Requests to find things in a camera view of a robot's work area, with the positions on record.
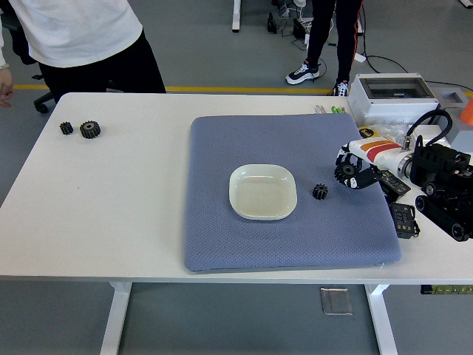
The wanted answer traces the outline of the person's right hand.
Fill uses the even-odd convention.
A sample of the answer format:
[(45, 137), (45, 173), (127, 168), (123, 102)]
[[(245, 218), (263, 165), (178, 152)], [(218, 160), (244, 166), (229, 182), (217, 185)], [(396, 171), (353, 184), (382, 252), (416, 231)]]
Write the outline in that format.
[(0, 105), (2, 107), (11, 107), (8, 102), (13, 96), (13, 75), (9, 69), (0, 70)]

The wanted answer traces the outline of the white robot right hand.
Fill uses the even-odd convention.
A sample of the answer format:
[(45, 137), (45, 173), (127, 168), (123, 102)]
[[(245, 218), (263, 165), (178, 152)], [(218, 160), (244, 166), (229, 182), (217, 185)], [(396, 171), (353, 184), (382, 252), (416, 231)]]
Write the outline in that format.
[(402, 178), (410, 158), (408, 151), (387, 138), (362, 138), (340, 148), (334, 176), (351, 189), (364, 189), (379, 181), (385, 170)]

